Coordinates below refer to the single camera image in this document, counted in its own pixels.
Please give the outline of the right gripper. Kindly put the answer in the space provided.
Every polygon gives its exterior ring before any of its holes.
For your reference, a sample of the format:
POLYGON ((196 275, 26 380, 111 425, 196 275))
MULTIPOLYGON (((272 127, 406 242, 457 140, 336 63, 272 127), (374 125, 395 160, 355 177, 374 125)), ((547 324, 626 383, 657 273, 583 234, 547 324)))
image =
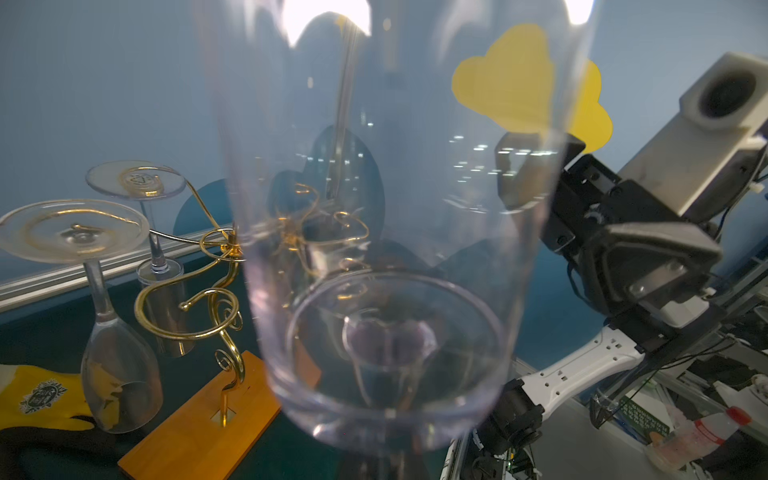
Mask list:
POLYGON ((643 187, 624 180, 568 136, 541 235, 567 261, 574 292, 616 316, 642 302, 661 308, 697 295, 720 261, 720 245, 643 187))

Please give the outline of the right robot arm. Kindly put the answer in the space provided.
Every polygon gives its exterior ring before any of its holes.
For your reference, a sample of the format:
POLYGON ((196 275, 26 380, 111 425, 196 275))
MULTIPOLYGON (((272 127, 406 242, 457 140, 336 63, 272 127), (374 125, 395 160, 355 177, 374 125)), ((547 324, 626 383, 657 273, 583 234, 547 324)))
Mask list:
POLYGON ((612 172, 576 137, 566 143, 541 238, 566 260, 573 290, 604 326, 553 365, 506 383, 489 416, 451 444, 445 479, 501 479, 509 466, 533 474, 530 445, 563 403, 596 387, 590 413, 595 423, 607 420, 630 386, 723 317, 701 296, 722 255, 709 219, 612 172))

